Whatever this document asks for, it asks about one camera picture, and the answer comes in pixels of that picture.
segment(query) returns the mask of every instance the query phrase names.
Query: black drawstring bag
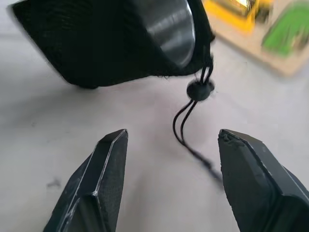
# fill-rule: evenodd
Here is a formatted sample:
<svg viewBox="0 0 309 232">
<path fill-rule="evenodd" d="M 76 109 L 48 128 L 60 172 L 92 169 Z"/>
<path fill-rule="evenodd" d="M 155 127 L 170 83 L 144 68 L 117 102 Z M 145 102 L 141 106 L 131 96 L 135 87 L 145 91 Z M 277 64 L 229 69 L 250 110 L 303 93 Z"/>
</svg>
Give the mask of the black drawstring bag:
<svg viewBox="0 0 309 232">
<path fill-rule="evenodd" d="M 181 68 L 152 40 L 131 0 L 26 0 L 14 4 L 13 12 L 67 82 L 96 88 L 201 70 L 214 35 L 202 2 L 188 4 L 196 41 L 190 62 Z"/>
</svg>

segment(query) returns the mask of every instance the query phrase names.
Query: white table surface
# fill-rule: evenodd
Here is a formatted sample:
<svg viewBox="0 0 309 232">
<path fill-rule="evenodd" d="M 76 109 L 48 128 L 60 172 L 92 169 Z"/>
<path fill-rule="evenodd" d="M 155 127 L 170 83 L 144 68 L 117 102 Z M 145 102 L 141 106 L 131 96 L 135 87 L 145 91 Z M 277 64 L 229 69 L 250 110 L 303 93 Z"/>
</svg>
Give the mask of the white table surface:
<svg viewBox="0 0 309 232">
<path fill-rule="evenodd" d="M 238 232 L 224 192 L 172 133 L 194 77 L 78 90 L 11 22 L 13 2 L 0 1 L 0 231 L 41 232 L 97 141 L 126 128 L 118 232 Z M 188 142 L 219 170 L 219 130 L 247 133 L 309 187 L 309 67 L 283 80 L 219 41 L 212 50 L 216 92 L 190 116 Z"/>
</svg>

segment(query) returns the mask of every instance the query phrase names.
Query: metal cylinder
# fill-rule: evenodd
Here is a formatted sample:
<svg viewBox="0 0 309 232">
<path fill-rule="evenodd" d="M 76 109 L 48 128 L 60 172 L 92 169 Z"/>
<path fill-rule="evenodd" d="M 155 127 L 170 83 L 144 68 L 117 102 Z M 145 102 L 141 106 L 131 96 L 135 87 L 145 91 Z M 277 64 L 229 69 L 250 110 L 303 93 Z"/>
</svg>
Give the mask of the metal cylinder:
<svg viewBox="0 0 309 232">
<path fill-rule="evenodd" d="M 178 67 L 191 60 L 195 28 L 187 0 L 133 0 L 153 41 Z"/>
</svg>

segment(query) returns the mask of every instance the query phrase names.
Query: drawstring cord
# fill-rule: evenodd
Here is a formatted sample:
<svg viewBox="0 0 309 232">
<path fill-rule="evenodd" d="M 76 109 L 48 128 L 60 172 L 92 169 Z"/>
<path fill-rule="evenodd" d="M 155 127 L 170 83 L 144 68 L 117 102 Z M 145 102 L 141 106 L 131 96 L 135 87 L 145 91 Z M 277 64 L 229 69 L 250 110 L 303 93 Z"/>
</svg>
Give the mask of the drawstring cord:
<svg viewBox="0 0 309 232">
<path fill-rule="evenodd" d="M 197 103 L 207 99 L 208 96 L 211 94 L 211 92 L 214 90 L 214 85 L 210 81 L 210 76 L 211 76 L 212 71 L 213 71 L 213 58 L 208 57 L 207 61 L 208 62 L 205 63 L 205 65 L 202 69 L 200 80 L 194 81 L 194 82 L 190 83 L 189 86 L 188 86 L 187 94 L 191 98 L 191 100 L 174 117 L 173 132 L 174 132 L 174 135 L 175 135 L 176 139 L 178 140 L 178 142 L 182 146 L 184 146 L 196 159 L 201 161 L 201 163 L 207 168 L 207 170 L 209 171 L 211 176 L 221 186 L 222 185 L 222 177 L 221 177 L 220 173 L 216 172 L 213 169 L 212 163 L 209 159 L 203 157 L 199 152 L 195 151 L 193 148 L 191 148 L 188 145 L 188 143 L 184 139 L 184 135 L 183 135 L 184 125 L 185 125 L 188 117 L 190 116 L 190 114 L 194 110 L 195 106 L 197 105 Z M 207 68 L 208 68 L 208 73 L 207 73 L 206 79 L 204 80 Z M 184 119 L 181 123 L 181 126 L 180 126 L 180 136 L 179 136 L 178 133 L 176 132 L 176 122 L 177 122 L 179 116 L 182 113 L 184 113 L 188 108 L 189 108 L 189 110 L 186 113 L 186 115 L 185 115 L 185 117 L 184 117 Z"/>
</svg>

